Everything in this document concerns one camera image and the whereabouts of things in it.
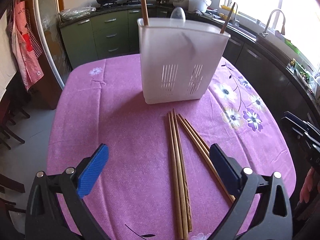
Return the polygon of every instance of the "hand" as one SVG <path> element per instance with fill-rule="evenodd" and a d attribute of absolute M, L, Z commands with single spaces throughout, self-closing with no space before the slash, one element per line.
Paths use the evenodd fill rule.
<path fill-rule="evenodd" d="M 305 201 L 305 203 L 309 202 L 310 199 L 310 191 L 313 189 L 314 185 L 317 185 L 318 192 L 320 192 L 320 181 L 319 176 L 315 176 L 316 173 L 315 169 L 311 167 L 311 169 L 308 171 L 308 174 L 304 180 L 302 189 L 300 191 L 300 202 Z"/>

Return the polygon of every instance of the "black countertop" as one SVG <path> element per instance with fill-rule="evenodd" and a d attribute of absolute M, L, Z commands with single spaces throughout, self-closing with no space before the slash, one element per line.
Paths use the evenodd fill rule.
<path fill-rule="evenodd" d="M 147 5 L 147 7 L 148 8 L 162 8 L 162 9 L 167 9 L 168 11 L 172 11 L 174 9 L 172 4 L 166 4 L 166 5 L 152 4 L 152 5 Z M 122 11 L 122 10 L 130 10 L 130 9 L 140 9 L 140 8 L 141 8 L 141 5 L 123 5 L 123 6 L 113 7 L 113 8 L 105 9 L 105 10 L 97 10 L 97 11 L 92 12 L 86 16 L 83 16 L 83 17 L 80 17 L 77 19 L 73 19 L 68 22 L 60 22 L 59 27 L 63 28 L 65 26 L 71 25 L 73 23 L 97 16 L 97 15 L 105 14 L 105 13 Z M 188 11 L 185 11 L 185 14 L 186 14 L 187 19 L 213 24 L 218 27 L 222 27 L 222 25 L 224 23 L 224 21 L 210 19 L 209 17 L 206 17 L 206 16 L 199 16 L 199 15 L 193 14 Z M 317 122 L 320 124 L 320 106 L 318 105 L 318 103 L 316 103 L 316 100 L 315 100 L 314 96 L 310 93 L 310 91 L 302 85 L 302 82 L 299 80 L 299 78 L 295 74 L 292 74 L 287 69 L 287 64 L 289 62 L 287 62 L 287 63 L 282 62 L 275 55 L 273 55 L 270 51 L 268 51 L 264 46 L 262 46 L 259 42 L 257 42 L 256 38 L 248 36 L 245 33 L 241 32 L 238 29 L 233 28 L 232 26 L 229 26 L 229 25 L 227 26 L 227 29 L 228 29 L 227 32 L 229 34 L 232 35 L 232 34 L 236 33 L 236 35 L 240 36 L 242 40 L 245 39 L 244 41 L 248 45 L 252 46 L 258 52 L 260 52 L 263 56 L 265 56 L 272 64 L 274 64 L 289 79 L 289 81 L 295 86 L 295 88 L 303 96 L 303 98 L 307 102 L 308 106 L 310 107 L 313 115 L 315 116 Z"/>

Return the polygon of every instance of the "apron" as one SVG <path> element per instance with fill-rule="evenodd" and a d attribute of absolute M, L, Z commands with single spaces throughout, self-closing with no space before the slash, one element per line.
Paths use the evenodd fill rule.
<path fill-rule="evenodd" d="M 37 59 L 42 53 L 42 49 L 27 22 L 24 1 L 13 1 L 12 17 L 12 51 L 17 59 L 24 86 L 28 91 L 44 75 Z"/>

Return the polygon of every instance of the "floral tablecloth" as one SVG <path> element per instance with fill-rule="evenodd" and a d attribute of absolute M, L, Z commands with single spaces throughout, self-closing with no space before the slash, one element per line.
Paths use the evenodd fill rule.
<path fill-rule="evenodd" d="M 296 177 L 284 138 L 254 88 L 224 58 L 200 100 L 156 105 L 144 101 L 139 55 L 91 62 L 70 74 L 62 92 L 47 173 L 76 167 L 100 143 L 109 146 L 109 160 L 84 201 L 111 239 L 178 239 L 167 119 L 173 107 L 208 145 L 218 143 L 242 167 L 268 176 L 281 172 L 292 194 Z M 204 240 L 227 213 L 229 199 L 181 127 L 180 136 L 193 225 L 189 238 Z M 60 200 L 70 228 L 77 232 Z M 257 202 L 258 196 L 241 232 Z"/>

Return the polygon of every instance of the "black leaf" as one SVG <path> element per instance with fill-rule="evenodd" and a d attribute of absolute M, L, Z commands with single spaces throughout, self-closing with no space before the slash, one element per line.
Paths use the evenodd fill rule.
<path fill-rule="evenodd" d="M 153 234 L 146 234 L 146 235 L 143 235 L 142 237 L 153 237 L 153 236 L 156 236 L 156 235 L 153 235 Z"/>

